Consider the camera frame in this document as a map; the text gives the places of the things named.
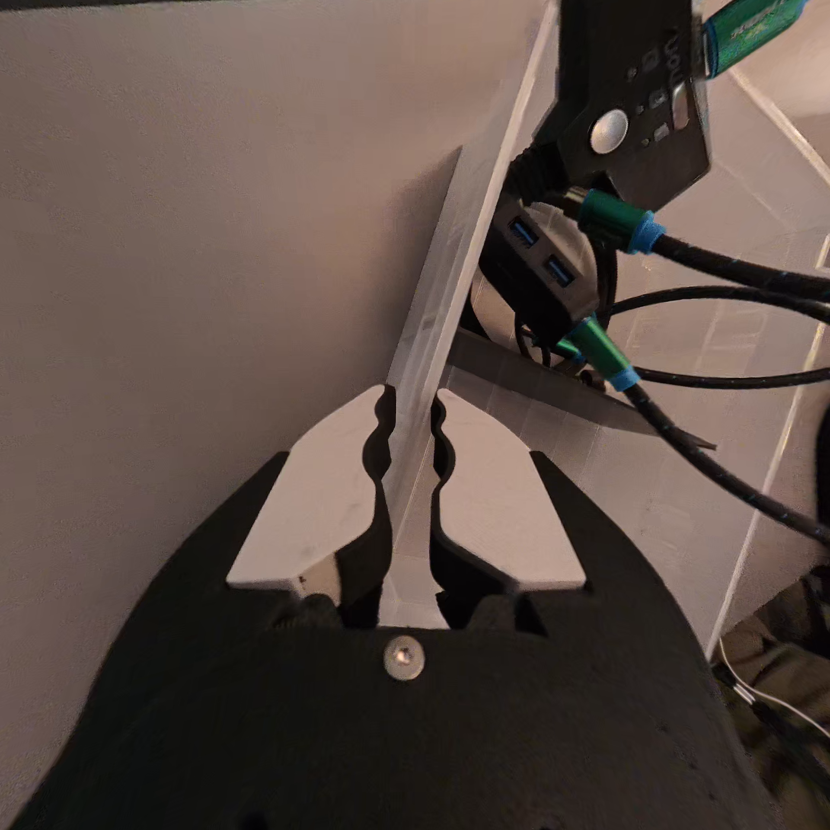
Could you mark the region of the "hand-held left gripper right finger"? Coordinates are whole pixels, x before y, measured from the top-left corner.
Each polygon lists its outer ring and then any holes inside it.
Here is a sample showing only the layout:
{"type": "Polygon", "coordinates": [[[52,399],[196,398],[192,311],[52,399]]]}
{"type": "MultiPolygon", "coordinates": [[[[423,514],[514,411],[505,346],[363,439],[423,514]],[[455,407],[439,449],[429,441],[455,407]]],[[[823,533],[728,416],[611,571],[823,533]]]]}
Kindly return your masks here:
{"type": "Polygon", "coordinates": [[[431,406],[429,566],[449,628],[465,628],[488,597],[510,613],[531,594],[572,592],[587,576],[530,449],[450,389],[431,406]]]}

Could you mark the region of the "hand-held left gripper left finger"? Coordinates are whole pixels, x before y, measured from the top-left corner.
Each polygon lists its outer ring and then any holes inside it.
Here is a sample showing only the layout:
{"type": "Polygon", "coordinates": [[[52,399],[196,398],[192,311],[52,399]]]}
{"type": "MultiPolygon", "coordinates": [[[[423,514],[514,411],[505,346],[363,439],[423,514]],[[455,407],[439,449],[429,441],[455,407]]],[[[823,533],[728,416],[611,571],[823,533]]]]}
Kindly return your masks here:
{"type": "Polygon", "coordinates": [[[327,597],[346,628],[379,624],[393,528],[383,489],[396,424],[375,385],[296,441],[226,576],[230,588],[327,597]]]}

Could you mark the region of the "black USB hub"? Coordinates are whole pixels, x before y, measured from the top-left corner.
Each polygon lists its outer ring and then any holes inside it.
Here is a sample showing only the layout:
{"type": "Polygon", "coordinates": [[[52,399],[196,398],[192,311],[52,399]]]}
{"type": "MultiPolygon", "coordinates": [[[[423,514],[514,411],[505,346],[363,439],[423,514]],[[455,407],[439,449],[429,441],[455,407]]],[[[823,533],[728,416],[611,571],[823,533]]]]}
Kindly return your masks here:
{"type": "Polygon", "coordinates": [[[546,348],[553,349],[598,311],[592,249],[557,208],[526,208],[514,197],[500,197],[479,267],[546,348]]]}

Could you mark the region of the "clear acrylic stand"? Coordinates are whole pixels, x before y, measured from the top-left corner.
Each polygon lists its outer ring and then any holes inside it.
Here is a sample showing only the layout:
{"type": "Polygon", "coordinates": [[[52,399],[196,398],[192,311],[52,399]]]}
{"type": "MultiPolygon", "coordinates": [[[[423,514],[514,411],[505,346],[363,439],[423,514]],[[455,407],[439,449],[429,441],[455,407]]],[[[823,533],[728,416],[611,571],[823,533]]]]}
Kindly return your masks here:
{"type": "MultiPolygon", "coordinates": [[[[447,367],[501,177],[553,98],[556,2],[383,4],[402,28],[389,35],[390,69],[412,64],[425,94],[471,109],[462,76],[488,70],[494,103],[479,105],[472,137],[449,156],[446,199],[389,371],[398,389],[396,457],[385,480],[395,527],[392,599],[384,621],[437,623],[428,586],[431,473],[429,407],[439,386],[501,420],[544,451],[648,556],[675,595],[704,650],[721,632],[794,583],[821,556],[706,481],[656,438],[598,427],[520,386],[508,352],[473,369],[447,367]]],[[[712,172],[659,213],[689,241],[787,270],[828,264],[825,163],[745,71],[710,92],[712,172]]],[[[640,366],[690,374],[777,374],[828,367],[828,325],[749,302],[695,300],[615,319],[611,334],[640,366]]],[[[706,391],[648,387],[682,427],[717,445],[716,458],[760,490],[812,512],[813,442],[828,383],[800,389],[706,391]]]]}

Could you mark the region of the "dark olive cloth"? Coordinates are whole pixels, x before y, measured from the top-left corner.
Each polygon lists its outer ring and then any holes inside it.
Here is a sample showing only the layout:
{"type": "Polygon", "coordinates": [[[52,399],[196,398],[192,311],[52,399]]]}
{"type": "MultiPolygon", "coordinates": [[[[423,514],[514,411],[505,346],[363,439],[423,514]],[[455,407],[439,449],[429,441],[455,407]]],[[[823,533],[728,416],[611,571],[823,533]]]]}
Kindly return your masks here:
{"type": "Polygon", "coordinates": [[[828,566],[726,633],[712,669],[779,824],[828,829],[828,566]]]}

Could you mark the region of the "black HDMI switch box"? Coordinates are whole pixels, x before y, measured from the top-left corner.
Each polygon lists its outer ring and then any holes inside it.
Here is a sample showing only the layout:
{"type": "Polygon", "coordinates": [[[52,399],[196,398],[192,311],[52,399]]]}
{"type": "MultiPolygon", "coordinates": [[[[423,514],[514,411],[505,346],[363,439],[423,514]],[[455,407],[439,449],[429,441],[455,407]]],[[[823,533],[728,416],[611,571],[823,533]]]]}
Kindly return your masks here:
{"type": "Polygon", "coordinates": [[[534,147],[556,188],[600,188],[657,212],[711,168],[695,2],[561,2],[559,12],[556,100],[534,147]]]}

